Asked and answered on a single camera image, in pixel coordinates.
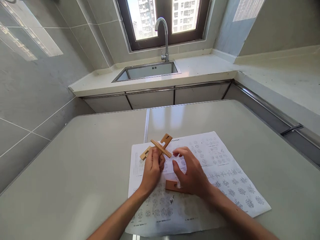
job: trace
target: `brown window frame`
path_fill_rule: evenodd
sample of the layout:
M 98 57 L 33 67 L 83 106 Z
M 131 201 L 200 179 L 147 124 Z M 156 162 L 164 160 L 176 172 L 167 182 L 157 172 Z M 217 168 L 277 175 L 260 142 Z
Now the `brown window frame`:
M 172 1 L 174 0 L 154 0 L 154 1 L 156 4 L 157 18 L 163 17 L 167 22 L 169 45 L 202 39 L 206 20 L 207 20 L 210 0 L 200 0 L 198 21 L 197 21 L 197 27 L 195 30 L 186 31 L 182 33 L 175 33 L 175 34 L 172 34 L 172 24 L 173 24 Z M 133 25 L 131 21 L 127 0 L 118 0 L 118 4 L 119 4 L 120 13 L 122 16 L 122 20 L 124 23 L 125 30 L 127 32 L 129 44 L 132 51 L 162 47 L 165 45 L 165 34 L 164 34 L 164 27 L 162 24 L 161 26 L 159 26 L 157 37 L 152 37 L 152 38 L 147 38 L 147 39 L 142 39 L 137 41 L 134 36 L 134 30 L 133 30 Z

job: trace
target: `kitchen sink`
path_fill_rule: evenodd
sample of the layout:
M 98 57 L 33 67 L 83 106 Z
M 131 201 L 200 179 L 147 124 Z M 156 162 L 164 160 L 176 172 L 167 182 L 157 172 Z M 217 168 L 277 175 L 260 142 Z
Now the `kitchen sink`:
M 112 82 L 122 82 L 139 78 L 157 77 L 181 73 L 176 62 L 151 63 L 125 67 Z

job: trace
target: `paper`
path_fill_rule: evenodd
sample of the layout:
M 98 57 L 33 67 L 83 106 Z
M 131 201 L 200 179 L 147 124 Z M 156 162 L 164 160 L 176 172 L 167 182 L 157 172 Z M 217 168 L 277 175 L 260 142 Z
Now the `paper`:
M 142 181 L 145 161 L 140 159 L 140 155 L 148 146 L 153 144 L 143 143 L 132 146 L 128 197 L 138 189 Z M 209 182 L 218 187 L 251 217 L 271 210 L 270 205 L 215 132 L 172 139 L 166 149 L 172 152 L 183 146 L 189 147 L 199 160 Z M 169 159 L 165 156 L 165 159 L 159 184 L 136 212 L 126 232 L 151 237 L 190 233 L 223 226 L 224 219 L 208 208 L 199 197 L 165 190 L 166 179 L 178 181 L 173 172 L 173 159 L 177 161 L 182 172 L 185 173 L 187 170 L 183 157 L 172 156 Z

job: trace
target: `table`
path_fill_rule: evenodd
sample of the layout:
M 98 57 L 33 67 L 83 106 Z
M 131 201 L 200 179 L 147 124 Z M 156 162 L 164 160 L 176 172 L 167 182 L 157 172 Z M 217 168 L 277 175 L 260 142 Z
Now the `table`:
M 127 199 L 132 144 L 210 131 L 272 207 L 262 225 L 319 239 L 319 170 L 235 100 L 74 118 L 0 196 L 0 239 L 86 239 Z M 237 239 L 228 228 L 166 239 L 208 237 Z

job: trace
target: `faucet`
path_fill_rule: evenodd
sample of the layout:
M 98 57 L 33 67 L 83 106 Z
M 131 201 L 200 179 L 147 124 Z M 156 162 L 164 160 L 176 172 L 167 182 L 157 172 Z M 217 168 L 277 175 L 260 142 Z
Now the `faucet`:
M 164 26 L 164 33 L 166 34 L 166 54 L 165 56 L 161 55 L 161 60 L 166 60 L 166 62 L 169 62 L 169 50 L 168 50 L 168 26 L 167 26 L 167 22 L 163 17 L 159 17 L 157 19 L 156 22 L 156 26 L 154 28 L 154 30 L 157 32 L 158 31 L 158 27 L 159 27 L 159 23 L 162 22 L 163 26 Z

